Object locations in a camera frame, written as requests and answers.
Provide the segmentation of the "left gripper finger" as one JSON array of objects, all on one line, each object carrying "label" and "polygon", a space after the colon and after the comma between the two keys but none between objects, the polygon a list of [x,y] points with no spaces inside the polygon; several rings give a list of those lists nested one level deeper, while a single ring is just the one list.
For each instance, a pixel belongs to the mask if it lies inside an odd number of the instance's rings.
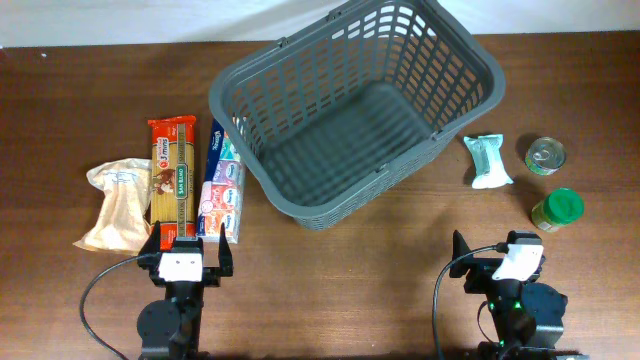
[{"label": "left gripper finger", "polygon": [[232,277],[234,273],[233,256],[226,238],[224,223],[221,224],[219,232],[218,262],[218,276]]},{"label": "left gripper finger", "polygon": [[161,257],[161,223],[156,221],[151,234],[140,249],[137,265],[140,268],[155,268]]}]

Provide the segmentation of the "beige paper bag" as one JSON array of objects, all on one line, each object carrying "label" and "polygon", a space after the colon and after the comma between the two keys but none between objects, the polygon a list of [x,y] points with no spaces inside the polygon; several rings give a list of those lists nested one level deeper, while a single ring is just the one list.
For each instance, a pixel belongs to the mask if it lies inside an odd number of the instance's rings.
[{"label": "beige paper bag", "polygon": [[137,254],[150,236],[145,215],[151,197],[151,161],[126,158],[86,173],[104,194],[96,224],[74,246],[89,251]]}]

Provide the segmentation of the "green lid jar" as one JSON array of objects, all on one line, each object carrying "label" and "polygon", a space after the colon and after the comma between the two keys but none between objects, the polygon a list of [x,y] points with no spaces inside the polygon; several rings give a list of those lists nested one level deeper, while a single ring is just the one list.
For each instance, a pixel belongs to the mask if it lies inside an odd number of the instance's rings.
[{"label": "green lid jar", "polygon": [[570,188],[552,191],[531,210],[532,223],[540,230],[557,232],[584,215],[582,197]]}]

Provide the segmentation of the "multicolour tissue multipack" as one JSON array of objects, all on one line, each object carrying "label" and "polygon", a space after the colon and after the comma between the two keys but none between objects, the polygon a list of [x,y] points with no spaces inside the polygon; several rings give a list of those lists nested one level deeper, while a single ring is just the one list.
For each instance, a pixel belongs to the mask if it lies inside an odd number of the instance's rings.
[{"label": "multicolour tissue multipack", "polygon": [[245,175],[240,154],[214,120],[196,222],[196,235],[204,241],[218,242],[224,227],[227,241],[238,243]]}]

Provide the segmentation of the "teal white wipes packet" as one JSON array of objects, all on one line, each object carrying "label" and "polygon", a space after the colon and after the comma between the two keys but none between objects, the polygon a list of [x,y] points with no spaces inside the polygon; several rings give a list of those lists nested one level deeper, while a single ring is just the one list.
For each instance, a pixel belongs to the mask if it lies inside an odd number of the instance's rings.
[{"label": "teal white wipes packet", "polygon": [[504,141],[502,134],[477,138],[465,136],[463,141],[471,153],[476,169],[476,176],[471,183],[473,189],[493,189],[514,183],[505,170],[500,154]]}]

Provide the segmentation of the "silver top tin can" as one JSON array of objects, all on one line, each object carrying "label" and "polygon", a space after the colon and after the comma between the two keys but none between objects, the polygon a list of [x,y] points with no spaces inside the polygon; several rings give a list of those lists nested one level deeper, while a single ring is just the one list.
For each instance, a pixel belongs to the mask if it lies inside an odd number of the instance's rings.
[{"label": "silver top tin can", "polygon": [[561,142],[551,137],[540,137],[527,150],[525,164],[531,172],[548,176],[558,171],[566,159],[567,153]]}]

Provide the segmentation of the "orange spaghetti packet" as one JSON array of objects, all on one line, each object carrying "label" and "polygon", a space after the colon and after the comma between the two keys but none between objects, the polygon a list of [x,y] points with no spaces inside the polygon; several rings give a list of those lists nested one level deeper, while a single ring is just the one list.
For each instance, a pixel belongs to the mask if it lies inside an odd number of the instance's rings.
[{"label": "orange spaghetti packet", "polygon": [[194,164],[196,117],[149,120],[152,137],[151,215],[160,224],[163,248],[176,237],[194,237]]}]

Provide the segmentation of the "grey plastic shopping basket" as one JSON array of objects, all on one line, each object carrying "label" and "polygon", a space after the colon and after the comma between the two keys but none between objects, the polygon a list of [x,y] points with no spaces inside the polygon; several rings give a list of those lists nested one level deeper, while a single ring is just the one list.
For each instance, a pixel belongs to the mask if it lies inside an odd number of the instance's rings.
[{"label": "grey plastic shopping basket", "polygon": [[439,2],[364,0],[227,67],[209,107],[272,205],[324,230],[433,161],[505,88]]}]

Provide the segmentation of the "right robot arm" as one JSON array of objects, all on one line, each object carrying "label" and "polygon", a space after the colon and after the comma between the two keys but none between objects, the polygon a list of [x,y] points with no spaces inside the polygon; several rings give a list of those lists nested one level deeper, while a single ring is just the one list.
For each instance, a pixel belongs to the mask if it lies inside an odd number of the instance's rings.
[{"label": "right robot arm", "polygon": [[464,291],[486,297],[497,339],[477,348],[479,359],[554,359],[563,335],[568,297],[538,281],[545,261],[542,239],[534,232],[508,233],[488,248],[503,258],[482,258],[459,231],[452,236],[451,278],[465,279]]}]

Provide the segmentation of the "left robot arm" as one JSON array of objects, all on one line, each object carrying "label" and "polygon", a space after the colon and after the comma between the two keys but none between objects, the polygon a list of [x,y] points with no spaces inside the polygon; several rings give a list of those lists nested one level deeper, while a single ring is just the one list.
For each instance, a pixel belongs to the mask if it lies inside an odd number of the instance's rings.
[{"label": "left robot arm", "polygon": [[157,287],[165,289],[162,300],[149,303],[139,314],[137,332],[142,359],[204,359],[199,350],[204,289],[217,288],[223,277],[234,273],[233,257],[220,229],[218,265],[203,264],[200,237],[178,237],[171,249],[161,248],[161,226],[155,224],[139,251],[138,266],[149,272]]}]

